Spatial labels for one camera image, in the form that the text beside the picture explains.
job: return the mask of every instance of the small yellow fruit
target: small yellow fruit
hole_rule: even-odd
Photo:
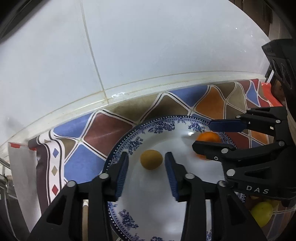
[[[265,199],[265,202],[269,202],[273,207],[276,207],[277,205],[279,205],[280,201],[279,200],[269,200],[269,199]]]
[[[272,212],[273,207],[269,202],[260,202],[256,204],[251,210],[253,218],[261,228],[269,222]]]
[[[145,169],[153,170],[162,164],[163,157],[159,151],[146,150],[141,154],[140,161]]]

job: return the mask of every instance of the metal screw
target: metal screw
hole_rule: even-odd
[[[219,181],[218,182],[218,184],[219,184],[219,186],[221,186],[221,187],[226,187],[226,182],[225,181]]]
[[[106,178],[109,177],[109,174],[108,174],[108,173],[101,173],[101,174],[99,175],[99,177],[100,177],[101,179],[106,179]]]
[[[279,146],[284,146],[284,145],[285,145],[285,142],[279,141]]]
[[[225,153],[227,153],[228,152],[228,149],[227,148],[223,148],[222,150],[221,150],[221,153],[223,153],[223,154],[225,154]]]
[[[195,178],[195,175],[192,174],[192,173],[186,173],[186,174],[185,174],[185,177],[186,177],[187,179],[193,179],[193,178]]]
[[[67,187],[74,187],[76,185],[76,182],[74,182],[74,181],[69,181],[69,182],[67,182]]]
[[[229,177],[232,177],[234,174],[235,174],[235,170],[234,170],[234,169],[229,169],[229,170],[226,172],[226,175],[229,176]]]

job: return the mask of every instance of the blue diamond pattern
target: blue diamond pattern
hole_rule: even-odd
[[[255,91],[254,83],[251,81],[250,89],[247,93],[247,98],[259,106],[258,100],[257,100],[257,92]]]
[[[252,147],[262,146],[262,144],[252,140]]]
[[[91,113],[81,116],[79,118],[76,118],[74,120],[68,121],[65,124],[62,124],[54,128],[54,133],[62,137],[79,138],[90,116],[91,116]]]
[[[78,184],[89,182],[100,174],[104,164],[105,160],[81,144],[65,164],[65,178]]]
[[[59,154],[59,151],[55,148],[54,149],[54,152],[52,154],[54,155],[54,158],[56,158],[57,155]]]
[[[207,85],[199,85],[170,92],[178,96],[181,100],[183,100],[187,105],[191,107],[200,100],[200,98],[205,94],[206,91]]]

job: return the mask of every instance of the blue gripper pad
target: blue gripper pad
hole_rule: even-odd
[[[247,129],[247,124],[244,124],[239,118],[211,120],[209,128],[213,132],[242,132],[244,129]]]

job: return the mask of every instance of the plate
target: plate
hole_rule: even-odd
[[[208,122],[185,115],[156,118],[139,124],[113,148],[104,170],[117,163],[123,151],[129,154],[129,167],[121,197],[109,202],[112,229],[127,241],[180,241],[186,203],[172,196],[164,161],[157,169],[142,167],[140,155],[153,149],[164,157],[171,151],[177,163],[184,165],[203,181],[224,180],[222,164],[201,160],[191,145],[202,132],[210,131]],[[224,143],[234,143],[225,133],[218,133]],[[207,240],[211,240],[210,200],[206,201]]]

